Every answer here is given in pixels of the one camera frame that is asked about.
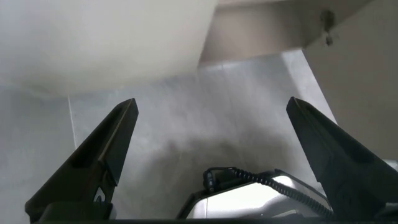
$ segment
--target black coiled cable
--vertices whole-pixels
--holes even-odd
[[[235,167],[231,167],[229,168],[229,170],[232,170],[236,177],[269,186],[272,189],[276,190],[278,193],[303,203],[304,205],[311,208],[314,212],[319,214],[321,217],[324,217],[328,220],[334,217],[334,214],[331,210],[327,209],[325,206],[323,206],[316,200],[310,198],[308,195],[299,192],[296,189],[278,183],[274,181],[272,178],[265,177],[263,175],[253,174],[245,170],[237,169]]]

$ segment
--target white surface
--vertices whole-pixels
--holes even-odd
[[[0,85],[67,96],[195,71],[215,0],[0,1]]]
[[[290,177],[278,176],[275,181],[296,189],[322,205],[328,207],[327,201],[309,189],[296,183]],[[261,184],[248,184],[199,201],[188,215],[188,218],[271,218],[292,210],[305,217],[317,217],[307,206],[296,202],[274,189]]]
[[[375,0],[304,50],[338,124],[382,159],[398,159],[398,1]]]

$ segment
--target tile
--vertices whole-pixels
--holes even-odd
[[[139,117],[114,195],[119,218],[174,218],[212,166],[280,168],[316,185],[285,111],[291,96],[324,100],[313,97],[322,93],[309,72],[300,52],[288,52],[71,96],[76,141],[118,103],[136,99]]]
[[[24,204],[73,152],[68,100],[0,89],[0,217],[27,222]]]

